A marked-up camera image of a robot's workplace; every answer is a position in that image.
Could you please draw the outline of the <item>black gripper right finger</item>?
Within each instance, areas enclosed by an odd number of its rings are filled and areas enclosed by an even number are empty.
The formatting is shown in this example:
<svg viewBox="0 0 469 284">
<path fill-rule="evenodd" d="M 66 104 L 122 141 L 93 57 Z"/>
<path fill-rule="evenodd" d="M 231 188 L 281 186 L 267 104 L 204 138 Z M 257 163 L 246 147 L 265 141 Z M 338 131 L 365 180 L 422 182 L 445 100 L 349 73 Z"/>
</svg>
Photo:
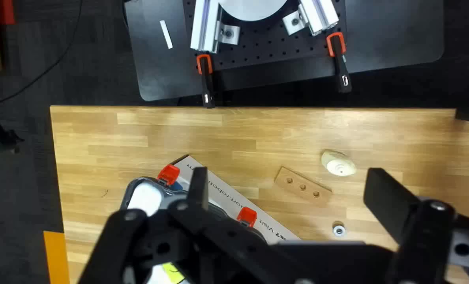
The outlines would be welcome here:
<svg viewBox="0 0 469 284">
<path fill-rule="evenodd" d="M 363 204 L 389 232 L 401 243 L 404 229 L 420 199 L 381 168 L 370 168 L 365 182 Z"/>
</svg>

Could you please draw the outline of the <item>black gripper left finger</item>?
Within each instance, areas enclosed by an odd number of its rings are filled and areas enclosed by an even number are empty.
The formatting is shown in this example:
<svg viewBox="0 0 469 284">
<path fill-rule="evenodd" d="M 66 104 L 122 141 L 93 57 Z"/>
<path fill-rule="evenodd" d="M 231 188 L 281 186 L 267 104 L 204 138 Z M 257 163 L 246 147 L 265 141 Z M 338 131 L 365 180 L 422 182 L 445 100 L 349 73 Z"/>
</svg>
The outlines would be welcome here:
<svg viewBox="0 0 469 284">
<path fill-rule="evenodd" d="M 209 172 L 205 168 L 194 168 L 190 188 L 188 201 L 202 210 L 209 209 Z"/>
</svg>

